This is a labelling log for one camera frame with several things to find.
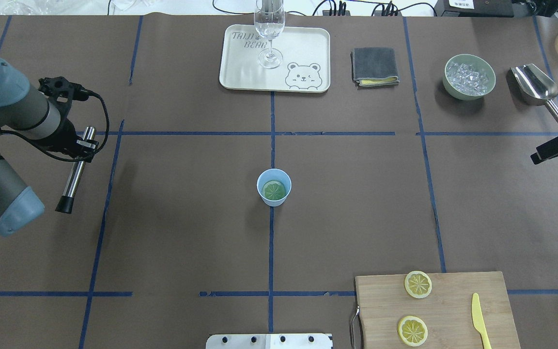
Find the lime slice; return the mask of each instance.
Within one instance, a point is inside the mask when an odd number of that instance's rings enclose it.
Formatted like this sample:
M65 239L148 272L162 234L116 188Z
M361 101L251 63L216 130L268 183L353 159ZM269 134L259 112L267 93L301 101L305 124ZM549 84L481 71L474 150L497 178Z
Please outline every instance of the lime slice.
M406 292L414 298L425 298L432 292L432 280L422 271L412 271L403 280Z
M397 334L402 342L410 347L418 347L428 338L425 322L416 316L404 316L397 323Z
M285 186L279 181L268 181L262 187L262 195L268 200L281 200L285 197Z

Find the metal ice scoop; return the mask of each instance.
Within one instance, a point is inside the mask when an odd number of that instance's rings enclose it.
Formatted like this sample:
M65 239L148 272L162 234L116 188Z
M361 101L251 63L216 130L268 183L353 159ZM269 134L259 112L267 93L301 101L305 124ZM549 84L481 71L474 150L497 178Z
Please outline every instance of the metal ice scoop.
M558 106L553 101L558 96L557 84L532 63L511 68L511 72L520 85L525 102L532 106L546 106L558 123Z

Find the glass stem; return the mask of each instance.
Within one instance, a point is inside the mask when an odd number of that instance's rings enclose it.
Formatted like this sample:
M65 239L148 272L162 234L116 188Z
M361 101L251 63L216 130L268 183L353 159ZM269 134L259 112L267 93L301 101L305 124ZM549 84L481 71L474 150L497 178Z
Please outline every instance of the glass stem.
M268 40L268 42L270 42L270 49L268 49L266 59L271 60L273 57L275 57L275 54L273 53L273 40Z

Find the green bowl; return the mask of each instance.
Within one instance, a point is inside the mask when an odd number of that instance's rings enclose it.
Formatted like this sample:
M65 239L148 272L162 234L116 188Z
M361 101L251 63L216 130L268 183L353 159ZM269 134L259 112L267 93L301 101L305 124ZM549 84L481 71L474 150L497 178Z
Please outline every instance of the green bowl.
M483 95L467 95L466 93L462 93L457 89L455 89L451 85L449 79L447 79L447 67L450 66L450 64L452 63L473 64L476 70L481 70L481 69L485 70L490 80L488 82L488 86L487 89L485 90L485 93ZM445 89L450 95L452 95L457 99L461 99L463 101L472 101L473 99L478 99L487 95L488 93L490 93L490 91L494 89L495 84L496 84L496 75L494 75L494 70L492 69L492 67L488 64L488 62L474 55L469 55L464 53L462 55L451 57L447 61L447 64L445 64L445 69L443 69L443 85L445 86Z

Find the white tray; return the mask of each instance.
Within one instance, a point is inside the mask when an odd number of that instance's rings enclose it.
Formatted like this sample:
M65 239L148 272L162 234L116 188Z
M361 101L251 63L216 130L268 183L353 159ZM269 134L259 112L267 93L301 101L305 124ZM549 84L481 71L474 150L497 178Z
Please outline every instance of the white tray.
M273 48L283 53L281 66L265 69L257 56L268 47L254 26L225 30L219 81L225 88L321 93L330 86L330 35L322 28L285 27Z

